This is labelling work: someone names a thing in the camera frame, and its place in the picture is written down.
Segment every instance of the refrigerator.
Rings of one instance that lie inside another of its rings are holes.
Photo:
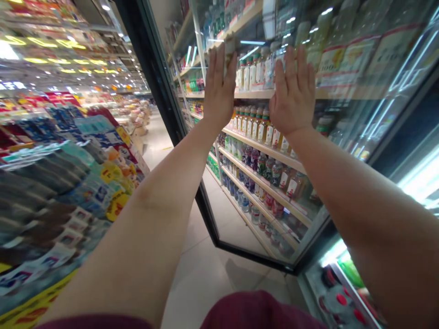
[[[313,127],[439,216],[432,169],[439,159],[439,1],[422,8],[413,0],[171,2],[181,16],[165,26],[147,1],[117,7],[174,145],[203,117],[208,50],[234,42],[238,52],[234,116],[206,167],[251,239],[228,239],[202,181],[196,201],[214,245],[296,276],[310,313],[329,328],[384,328],[300,159],[269,130],[272,67],[288,45],[304,45],[316,72]],[[256,153],[265,155],[263,171],[254,166]],[[347,313],[331,300],[337,289],[349,297]]]

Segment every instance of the store aisle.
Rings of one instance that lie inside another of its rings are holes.
[[[171,146],[171,141],[158,110],[152,112],[147,128],[145,141],[148,145],[144,159],[153,169],[171,151],[166,149]],[[203,183],[220,234],[249,233],[250,230],[207,169],[203,174]],[[199,328],[210,308],[223,296],[236,291],[261,289],[283,303],[292,303],[280,271],[214,247],[194,201],[162,328]]]

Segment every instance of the red clothing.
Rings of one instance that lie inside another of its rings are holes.
[[[139,328],[152,329],[144,320],[125,315],[96,314],[55,320],[39,329]],[[220,299],[201,329],[325,329],[310,315],[284,305],[268,292],[237,292]]]

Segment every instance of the refrigerator door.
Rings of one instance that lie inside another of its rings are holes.
[[[427,90],[438,58],[438,1],[179,5],[179,23],[166,27],[148,2],[120,1],[118,9],[174,144],[203,117],[209,50],[225,42],[238,53],[235,113],[207,159],[217,186],[204,179],[196,198],[210,236],[219,248],[297,273],[336,230],[294,150],[270,124],[274,61],[288,45],[307,48],[316,70],[314,128],[373,164],[419,103],[414,96]]]

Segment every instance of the hand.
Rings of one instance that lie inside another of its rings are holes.
[[[217,51],[209,51],[209,69],[204,90],[204,119],[213,129],[224,128],[233,115],[233,99],[236,85],[237,54],[233,54],[224,77],[224,43]]]
[[[297,72],[294,49],[287,47],[284,66],[276,61],[276,92],[270,100],[270,120],[285,136],[292,132],[311,128],[316,105],[316,79],[312,64],[306,64],[306,51],[299,46]]]

